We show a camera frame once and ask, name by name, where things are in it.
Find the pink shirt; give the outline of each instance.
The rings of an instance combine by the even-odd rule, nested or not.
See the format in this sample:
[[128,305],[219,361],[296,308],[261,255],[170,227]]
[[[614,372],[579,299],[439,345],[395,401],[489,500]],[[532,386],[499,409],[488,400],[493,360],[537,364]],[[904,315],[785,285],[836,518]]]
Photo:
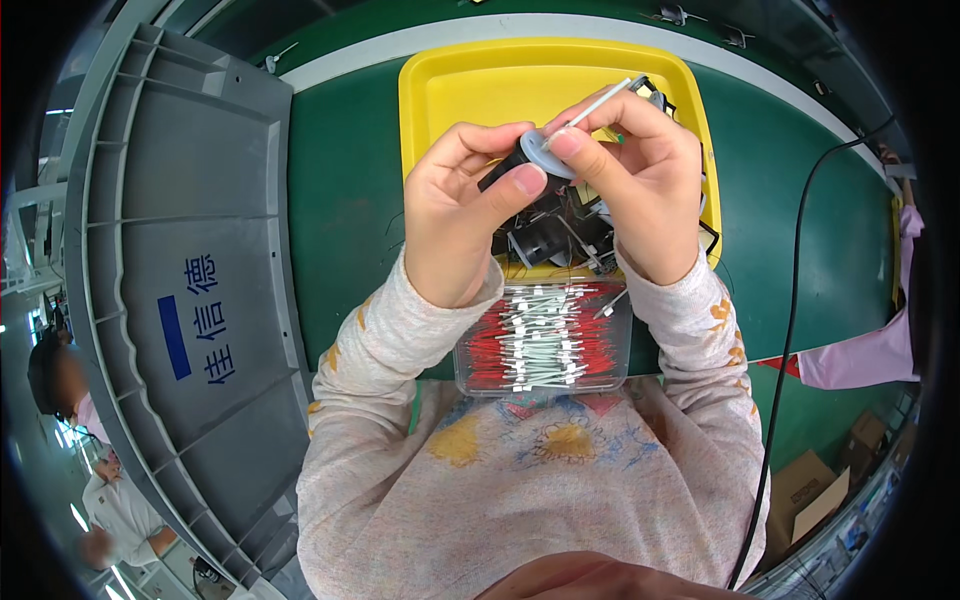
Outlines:
[[100,416],[97,415],[97,407],[93,405],[90,392],[87,392],[84,399],[80,401],[80,407],[77,409],[77,424],[86,427],[86,430],[95,435],[101,443],[110,444],[107,430],[100,423]]

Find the red wire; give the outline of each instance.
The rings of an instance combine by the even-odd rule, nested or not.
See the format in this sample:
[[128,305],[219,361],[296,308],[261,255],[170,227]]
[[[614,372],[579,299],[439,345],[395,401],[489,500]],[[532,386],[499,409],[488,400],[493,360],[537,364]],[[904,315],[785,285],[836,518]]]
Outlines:
[[[583,284],[560,286],[560,289],[578,285]],[[613,319],[605,316],[594,319],[593,315],[612,300],[623,286],[608,282],[591,282],[589,286],[595,291],[583,292],[582,296],[569,299],[579,314],[573,315],[575,320],[568,323],[566,329],[570,332],[570,338],[579,342],[576,347],[579,354],[577,363],[587,364],[585,372],[576,380],[576,387],[603,385],[606,379],[613,377],[612,371],[616,367]],[[511,383],[505,377],[510,367],[504,361],[507,358],[504,340],[496,339],[497,336],[510,333],[502,323],[504,319],[500,313],[504,312],[513,311],[506,300],[498,300],[465,334],[467,385],[470,389],[503,390],[505,385]]]

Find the fingernail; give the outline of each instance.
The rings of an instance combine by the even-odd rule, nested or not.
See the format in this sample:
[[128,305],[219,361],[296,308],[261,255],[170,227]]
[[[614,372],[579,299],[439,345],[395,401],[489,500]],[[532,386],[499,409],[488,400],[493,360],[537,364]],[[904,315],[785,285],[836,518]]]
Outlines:
[[580,152],[580,140],[569,128],[562,128],[547,139],[547,148],[553,156],[565,160]]
[[543,131],[542,131],[543,135],[546,137],[550,137],[559,128],[566,127],[567,123],[569,123],[569,121],[563,121],[562,123],[555,123],[553,121],[550,121],[549,123],[543,126]]
[[546,185],[546,173],[532,162],[514,169],[514,185],[527,196],[536,196]]

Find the blue rectangle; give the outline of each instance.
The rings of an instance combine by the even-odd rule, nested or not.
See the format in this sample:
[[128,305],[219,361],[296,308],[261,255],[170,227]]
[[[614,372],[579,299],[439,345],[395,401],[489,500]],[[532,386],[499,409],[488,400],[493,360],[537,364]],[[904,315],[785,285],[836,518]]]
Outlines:
[[190,361],[186,357],[183,334],[180,332],[180,317],[177,316],[177,300],[173,296],[156,299],[156,310],[160,312],[160,324],[163,325],[163,338],[167,341],[167,354],[174,376],[178,381],[190,374]]

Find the gray plastic crate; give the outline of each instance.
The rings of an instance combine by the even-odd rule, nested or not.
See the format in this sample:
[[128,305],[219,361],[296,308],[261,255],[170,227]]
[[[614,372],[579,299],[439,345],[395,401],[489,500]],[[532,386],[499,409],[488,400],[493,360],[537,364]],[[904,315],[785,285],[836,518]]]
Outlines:
[[293,89],[141,25],[67,186],[67,291],[131,480],[234,583],[296,550],[309,398],[287,233]]

